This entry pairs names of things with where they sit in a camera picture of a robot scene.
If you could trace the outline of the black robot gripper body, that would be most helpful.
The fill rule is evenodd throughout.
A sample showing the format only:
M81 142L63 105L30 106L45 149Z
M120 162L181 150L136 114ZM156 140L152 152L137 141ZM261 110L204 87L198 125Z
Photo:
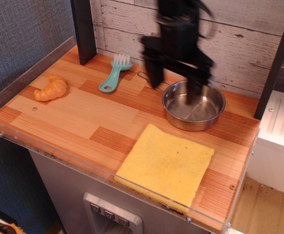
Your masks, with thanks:
M200 0L158 1L160 36L143 36L144 52L157 57L163 69L186 76L207 76L213 60L198 48L200 10L212 15Z

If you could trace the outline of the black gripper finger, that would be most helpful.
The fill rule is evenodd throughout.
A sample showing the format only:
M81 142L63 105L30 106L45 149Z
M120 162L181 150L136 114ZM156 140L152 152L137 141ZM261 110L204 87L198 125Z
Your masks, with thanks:
M195 96L199 96L202 93L203 85L207 84L207 76L186 76L187 78L187 105L192 104Z
M150 84L153 88L157 88L164 80L162 64L157 57L146 52L143 53L143 57Z

